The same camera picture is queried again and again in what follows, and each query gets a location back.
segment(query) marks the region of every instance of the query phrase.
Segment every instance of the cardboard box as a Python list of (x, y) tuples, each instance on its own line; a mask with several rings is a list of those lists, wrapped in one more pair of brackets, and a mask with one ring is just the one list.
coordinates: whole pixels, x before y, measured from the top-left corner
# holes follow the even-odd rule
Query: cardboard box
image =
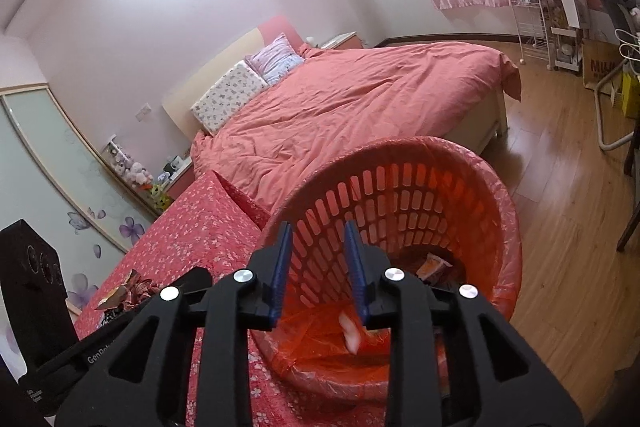
[[(593, 89), (623, 60), (616, 44), (589, 39), (582, 42), (582, 56), (582, 79), (588, 89)], [(604, 87), (602, 92), (609, 94), (609, 86)]]

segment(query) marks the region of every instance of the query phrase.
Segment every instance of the white wire rack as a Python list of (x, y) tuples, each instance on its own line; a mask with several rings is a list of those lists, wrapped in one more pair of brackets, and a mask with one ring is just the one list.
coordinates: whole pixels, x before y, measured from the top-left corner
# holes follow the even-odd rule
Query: white wire rack
[(541, 0), (509, 0), (516, 20), (518, 40), (524, 64), (524, 57), (546, 60), (546, 68), (552, 68), (552, 51), (546, 30), (545, 13)]

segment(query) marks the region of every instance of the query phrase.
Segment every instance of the wall outlet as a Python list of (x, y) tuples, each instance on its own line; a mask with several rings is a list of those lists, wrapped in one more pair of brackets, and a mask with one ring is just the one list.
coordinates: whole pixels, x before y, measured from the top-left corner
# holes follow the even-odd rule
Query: wall outlet
[(143, 120), (145, 120), (146, 115), (148, 115), (150, 112), (151, 106), (148, 105), (148, 103), (145, 103), (145, 105), (143, 105), (142, 108), (136, 113), (136, 120), (142, 122)]

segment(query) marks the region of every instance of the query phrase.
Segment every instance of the white pillow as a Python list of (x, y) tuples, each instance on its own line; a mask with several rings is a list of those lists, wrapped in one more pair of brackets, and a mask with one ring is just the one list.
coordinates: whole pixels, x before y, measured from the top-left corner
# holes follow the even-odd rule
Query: white pillow
[(193, 104), (191, 112), (209, 133), (215, 134), (238, 109), (267, 87), (241, 60)]

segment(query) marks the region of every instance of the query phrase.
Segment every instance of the plastic basket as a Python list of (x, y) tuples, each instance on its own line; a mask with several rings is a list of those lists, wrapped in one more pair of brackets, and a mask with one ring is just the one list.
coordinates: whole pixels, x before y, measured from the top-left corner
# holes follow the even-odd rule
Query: plastic basket
[[(439, 138), (374, 142), (327, 163), (293, 190), (258, 242), (273, 243), (283, 221), (294, 226), (280, 324), (253, 334), (271, 368), (297, 388), (350, 401), (386, 400), (388, 357), (341, 351), (338, 326), (313, 318), (350, 299), (342, 253), (349, 219), (392, 262), (409, 245), (447, 248), (464, 264), (466, 281), (505, 317), (513, 314), (522, 247), (513, 201), (493, 169)], [(310, 322), (294, 319), (301, 316)], [(304, 355), (292, 355), (290, 346), (304, 346)], [(440, 370), (446, 373), (443, 353)]]

